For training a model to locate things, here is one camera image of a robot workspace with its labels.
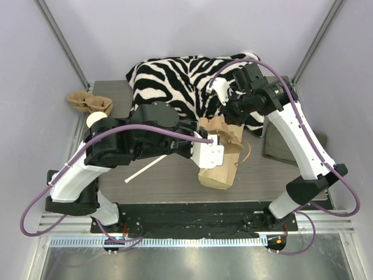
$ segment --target zebra print fabric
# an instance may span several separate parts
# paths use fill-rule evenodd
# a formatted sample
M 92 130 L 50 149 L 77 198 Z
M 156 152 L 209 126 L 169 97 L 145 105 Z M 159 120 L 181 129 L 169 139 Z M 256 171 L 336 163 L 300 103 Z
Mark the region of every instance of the zebra print fabric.
M 221 104 L 216 95 L 207 93 L 208 82 L 225 64 L 241 58 L 260 60 L 251 53 L 231 57 L 208 58 L 203 56 L 167 57 L 149 59 L 136 64 L 126 75 L 133 89 L 132 109 L 140 104 L 163 101 L 175 108 L 181 118 L 197 121 L 201 117 L 220 116 Z M 233 72 L 247 63 L 239 63 L 225 69 L 219 77 L 224 78 L 238 94 Z M 257 112 L 247 115 L 246 127 L 257 136 L 262 136 L 264 117 Z

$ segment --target metal frame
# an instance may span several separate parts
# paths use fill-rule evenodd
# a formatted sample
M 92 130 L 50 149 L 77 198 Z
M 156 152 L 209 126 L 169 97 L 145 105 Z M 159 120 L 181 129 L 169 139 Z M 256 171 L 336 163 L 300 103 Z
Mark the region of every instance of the metal frame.
M 324 18 L 315 38 L 313 39 L 306 55 L 302 59 L 300 66 L 298 67 L 294 78 L 292 80 L 295 88 L 297 87 L 297 82 L 302 77 L 305 69 L 307 68 L 309 62 L 311 61 L 312 57 L 316 53 L 318 47 L 321 45 L 322 40 L 327 34 L 327 31 L 331 27 L 333 21 L 336 19 L 339 11 L 341 10 L 343 4 L 346 0 L 335 0 L 326 17 Z M 65 53 L 68 61 L 71 63 L 74 71 L 76 72 L 77 76 L 79 77 L 82 85 L 89 91 L 92 92 L 93 85 L 90 85 L 87 81 L 82 69 L 80 68 L 73 52 L 68 46 L 61 30 L 59 29 L 51 11 L 49 10 L 45 0 L 34 0 L 36 5 L 38 6 L 40 12 L 44 16 L 45 20 L 47 21 L 50 29 L 52 30 L 57 42 L 61 46 L 63 52 Z M 84 130 L 84 123 L 86 121 L 87 115 L 85 113 L 80 114 L 78 123 L 75 129 L 74 138 L 71 144 L 71 148 L 69 151 L 69 158 L 75 153 L 76 149 L 78 148 L 79 142 L 83 136 Z M 355 279 L 367 279 L 367 275 L 363 269 L 363 265 L 361 262 L 361 257 L 358 252 L 358 246 L 356 245 L 355 240 L 355 233 L 351 220 L 349 218 L 337 218 L 334 216 L 327 215 L 321 211 L 304 211 L 309 214 L 311 219 L 314 221 L 316 226 L 317 233 L 339 233 L 341 237 L 341 241 L 343 243 L 343 248 L 346 253 L 347 259 L 349 261 L 353 276 Z M 51 224 L 53 224 L 58 218 L 60 217 L 59 214 L 54 213 L 44 213 L 41 222 L 38 228 L 38 231 L 41 231 Z M 289 234 L 312 234 L 312 227 L 310 227 L 309 222 L 305 217 L 302 215 L 297 215 L 297 221 L 299 226 L 299 231 L 297 232 L 289 232 Z M 90 233 L 92 220 L 90 217 L 72 217 L 69 216 L 64 221 L 58 225 L 54 230 L 49 232 L 48 236 L 40 237 L 40 241 L 34 256 L 33 264 L 31 266 L 29 280 L 36 280 L 40 279 L 41 273 L 43 271 L 43 267 L 45 264 L 45 260 L 47 258 L 48 248 L 50 247 L 51 241 L 53 239 L 71 239 L 71 236 L 79 237 L 81 239 L 89 239 L 92 237 L 100 237 L 101 234 L 92 234 Z
M 335 0 L 332 6 L 330 7 L 328 13 L 326 14 L 319 30 L 317 31 L 317 34 L 312 41 L 310 47 L 308 48 L 308 51 L 306 52 L 306 55 L 304 56 L 302 62 L 300 63 L 297 72 L 294 75 L 294 78 L 292 82 L 296 84 L 300 77 L 302 76 L 304 70 L 308 66 L 309 62 L 311 61 L 312 57 L 316 53 L 316 50 L 320 46 L 322 40 L 324 39 L 327 31 L 331 27 L 333 21 L 336 19 L 339 11 L 341 10 L 343 4 L 346 2 L 346 0 Z
M 328 215 L 319 210 L 303 211 L 307 213 L 313 220 L 316 232 L 325 233 L 355 233 L 354 227 L 350 218 L 338 218 Z M 335 213 L 346 213 L 345 210 L 335 210 Z M 300 214 L 295 215 L 298 222 L 299 230 L 297 232 L 289 232 L 289 234 L 312 234 L 312 227 L 306 217 Z M 38 232 L 47 229 L 53 225 L 59 218 L 60 214 L 43 213 L 41 217 Z M 58 226 L 48 233 L 49 236 L 101 236 L 101 233 L 90 233 L 92 219 L 88 216 L 74 217 L 67 216 Z M 261 235 L 276 235 L 283 232 L 260 232 Z M 122 234 L 112 234 L 113 236 L 121 236 Z
M 48 8 L 45 0 L 34 0 L 35 4 L 39 8 L 41 14 L 43 15 L 45 21 L 48 23 L 51 31 L 53 32 L 58 44 L 62 48 L 63 52 L 65 53 L 68 61 L 70 62 L 72 68 L 74 69 L 75 73 L 80 79 L 80 82 L 84 86 L 85 89 L 89 88 L 89 82 L 87 81 L 82 69 L 80 68 L 74 54 L 72 53 L 64 35 L 62 34 L 61 30 L 59 29 L 57 22 L 55 21 L 51 11 Z

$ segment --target black mount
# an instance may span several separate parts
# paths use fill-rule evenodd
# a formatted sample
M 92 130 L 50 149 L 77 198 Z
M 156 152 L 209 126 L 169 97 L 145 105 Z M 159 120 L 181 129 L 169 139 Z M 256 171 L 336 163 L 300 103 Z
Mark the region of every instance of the black mount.
M 52 180 L 56 170 L 49 170 L 47 174 L 47 182 Z M 53 202 L 51 196 L 45 199 L 45 210 L 48 212 L 65 214 L 70 216 L 87 216 L 96 212 L 100 204 L 97 200 L 98 179 L 90 183 L 81 193 L 79 198 L 70 203 Z
M 279 81 L 269 83 L 263 76 L 257 64 L 248 64 L 233 73 L 238 88 L 245 94 L 232 95 L 222 112 L 229 124 L 241 125 L 246 116 L 252 112 L 259 112 L 266 116 L 276 110 L 282 111 L 283 106 L 289 103 L 285 89 Z M 291 83 L 284 78 L 294 100 L 298 95 Z
M 334 168 L 342 176 L 348 172 L 344 164 L 337 164 Z M 320 175 L 317 180 L 304 180 L 299 176 L 286 185 L 286 191 L 294 202 L 305 205 L 337 181 L 338 178 L 332 172 L 325 176 Z
M 125 213 L 122 222 L 128 237 L 155 239 L 239 239 L 255 238 L 258 232 L 297 231 L 295 215 L 289 214 L 282 223 L 266 223 L 267 214 L 258 213 L 270 202 L 220 202 L 177 204 L 121 204 Z M 107 229 L 123 233 L 122 229 Z M 92 233 L 100 233 L 95 223 Z
M 107 130 L 126 124 L 146 124 L 186 135 L 198 131 L 203 138 L 207 132 L 197 122 L 180 122 L 179 115 L 165 102 L 140 105 L 129 118 L 103 118 L 95 122 L 85 134 L 85 142 Z M 85 165 L 115 168 L 126 166 L 136 159 L 152 158 L 177 153 L 191 157 L 190 141 L 145 130 L 119 132 L 93 144 L 87 150 Z

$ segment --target gray wall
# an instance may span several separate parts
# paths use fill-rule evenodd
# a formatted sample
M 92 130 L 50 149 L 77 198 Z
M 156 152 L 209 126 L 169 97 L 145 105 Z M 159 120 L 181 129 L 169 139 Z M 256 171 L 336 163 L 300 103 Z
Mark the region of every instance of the gray wall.
M 46 0 L 90 81 L 163 56 L 250 51 L 292 76 L 333 0 Z
M 372 18 L 371 0 L 347 1 L 299 83 L 312 128 L 328 135 L 328 152 L 347 165 L 347 178 L 360 195 L 353 223 L 368 267 L 373 267 Z M 339 208 L 354 208 L 342 184 L 332 191 Z
M 66 158 L 78 114 L 65 98 L 82 89 L 31 0 L 0 1 L 0 274 L 24 279 L 37 238 L 19 218 Z M 27 218 L 35 232 L 43 203 Z

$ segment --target purple cable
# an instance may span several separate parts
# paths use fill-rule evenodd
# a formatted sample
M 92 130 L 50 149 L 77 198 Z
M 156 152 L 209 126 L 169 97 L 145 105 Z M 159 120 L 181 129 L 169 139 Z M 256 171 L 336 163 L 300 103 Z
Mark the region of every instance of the purple cable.
M 315 142 L 312 140 L 309 132 L 307 131 L 306 127 L 303 124 L 303 121 L 302 121 L 302 117 L 297 109 L 297 106 L 295 105 L 295 100 L 293 98 L 293 96 L 291 95 L 291 92 L 289 91 L 289 88 L 287 87 L 284 79 L 281 77 L 281 75 L 276 71 L 274 70 L 271 66 L 269 66 L 268 64 L 262 62 L 262 61 L 258 61 L 258 60 L 252 60 L 250 58 L 243 58 L 243 59 L 237 59 L 235 61 L 232 61 L 232 62 L 229 62 L 228 64 L 226 64 L 225 66 L 223 66 L 219 71 L 217 71 L 217 73 L 214 75 L 214 77 L 212 77 L 211 81 L 209 82 L 209 87 L 212 86 L 213 82 L 215 81 L 215 79 L 220 75 L 221 72 L 223 72 L 226 68 L 228 68 L 229 66 L 231 65 L 234 65 L 234 64 L 237 64 L 237 63 L 240 63 L 240 62 L 252 62 L 252 63 L 256 63 L 256 64 L 259 64 L 265 68 L 267 68 L 268 70 L 270 70 L 270 72 L 272 72 L 272 74 L 274 74 L 274 76 L 279 80 L 279 82 L 281 83 L 281 85 L 284 87 L 285 89 L 285 92 L 290 100 L 290 103 L 291 103 L 291 106 L 294 110 L 294 113 L 295 113 L 295 117 L 297 118 L 299 124 L 300 124 L 300 127 L 302 128 L 309 144 L 312 146 L 313 150 L 315 151 L 315 153 L 317 154 L 317 156 L 319 157 L 319 159 L 321 160 L 321 162 L 349 189 L 349 191 L 351 192 L 351 194 L 353 195 L 355 201 L 356 201 L 356 207 L 355 209 L 350 212 L 350 213 L 346 213 L 346 214 L 340 214 L 340 213 L 334 213 L 334 212 L 331 212 L 331 211 L 328 211 L 326 210 L 325 208 L 311 202 L 311 204 L 318 208 L 319 210 L 321 211 L 324 211 L 325 213 L 327 214 L 330 214 L 330 215 L 333 215 L 333 216 L 337 216 L 337 217 L 351 217 L 353 215 L 355 215 L 357 212 L 359 212 L 360 210 L 360 199 L 359 199 L 359 196 L 358 194 L 356 193 L 356 191 L 354 190 L 354 188 L 350 185 L 350 183 L 344 178 L 342 177 L 332 166 L 330 166 L 328 163 L 325 162 L 325 159 L 324 157 L 322 156 L 322 154 L 320 153 L 320 151 L 318 150 L 318 148 L 316 147 L 316 144 Z
M 109 238 L 110 240 L 112 240 L 112 241 L 115 242 L 115 243 L 118 243 L 118 244 L 126 244 L 126 243 L 129 243 L 129 242 L 133 242 L 133 241 L 135 241 L 135 240 L 140 240 L 140 242 L 141 242 L 141 240 L 143 239 L 142 237 L 136 237 L 136 238 L 133 238 L 133 239 L 130 239 L 130 240 L 118 240 L 118 239 L 116 239 L 115 237 L 110 236 L 110 235 L 106 232 L 106 230 L 104 229 L 103 224 L 102 224 L 99 220 L 96 219 L 96 221 L 97 221 L 97 225 L 98 225 L 98 227 L 100 228 L 100 230 L 102 231 L 102 233 L 103 233 L 107 238 Z
M 115 133 L 118 133 L 118 132 L 122 132 L 122 131 L 126 131 L 126 130 L 147 130 L 147 131 L 152 131 L 152 132 L 156 132 L 156 133 L 159 133 L 159 134 L 164 134 L 164 135 L 167 135 L 167 136 L 170 136 L 170 137 L 179 138 L 179 139 L 183 139 L 183 140 L 187 140 L 187 141 L 191 141 L 191 142 L 197 142 L 197 143 L 210 144 L 210 143 L 213 142 L 213 140 L 211 140 L 211 139 L 196 138 L 196 137 L 193 137 L 193 136 L 180 134 L 180 133 L 177 133 L 177 132 L 165 130 L 165 129 L 158 128 L 158 127 L 152 127 L 150 125 L 144 125 L 144 124 L 128 124 L 128 125 L 122 125 L 120 127 L 109 129 L 108 131 L 105 131 L 105 132 L 95 136 L 90 141 L 88 141 L 76 153 L 76 155 L 64 166 L 64 168 L 62 168 L 61 171 L 57 173 L 56 177 L 54 179 L 52 179 L 51 182 L 48 183 L 48 187 L 45 188 L 45 190 L 43 190 L 38 196 L 36 196 L 30 204 L 28 204 L 28 206 L 26 207 L 26 209 L 23 211 L 23 213 L 21 215 L 21 219 L 20 219 L 20 223 L 19 223 L 21 232 L 24 235 L 29 236 L 29 237 L 41 236 L 41 235 L 49 232 L 53 228 L 55 228 L 59 223 L 61 223 L 61 221 L 63 219 L 65 219 L 66 215 L 63 215 L 62 217 L 60 217 L 58 219 L 58 221 L 56 221 L 51 227 L 49 227 L 46 230 L 43 230 L 42 232 L 30 233 L 24 228 L 24 220 L 26 218 L 27 213 L 31 209 L 31 207 L 34 206 L 34 204 L 40 198 L 42 198 L 51 188 L 53 188 L 53 186 L 58 182 L 58 180 L 69 170 L 70 166 L 72 166 L 84 154 L 86 149 L 88 149 L 94 143 L 98 142 L 99 140 L 101 140 L 101 139 L 103 139 L 103 138 L 105 138 L 109 135 L 112 135 L 112 134 L 115 134 Z
M 307 248 L 305 248 L 305 249 L 303 249 L 299 252 L 293 252 L 293 253 L 291 253 L 291 252 L 281 252 L 281 251 L 277 252 L 274 249 L 270 249 L 271 252 L 279 254 L 279 255 L 285 255 L 285 256 L 287 256 L 287 255 L 288 256 L 290 256 L 290 255 L 291 256 L 293 256 L 293 255 L 297 256 L 297 255 L 300 255 L 300 254 L 303 254 L 303 253 L 307 252 L 314 245 L 315 240 L 316 240 L 316 227 L 315 227 L 314 222 L 312 221 L 312 219 L 306 213 L 303 213 L 303 212 L 300 212 L 300 211 L 298 211 L 297 213 L 305 216 L 309 220 L 309 222 L 311 223 L 312 230 L 313 230 L 313 235 L 312 235 L 312 240 L 311 240 L 310 244 L 307 246 Z
M 128 247 L 125 247 L 125 248 L 122 248 L 122 249 L 119 249 L 117 251 L 117 253 L 123 253 L 123 252 L 126 252 L 126 251 L 129 251 L 130 249 L 134 248 L 137 244 L 139 244 L 140 242 L 142 241 L 142 238 L 137 240 L 134 244 L 128 246 Z

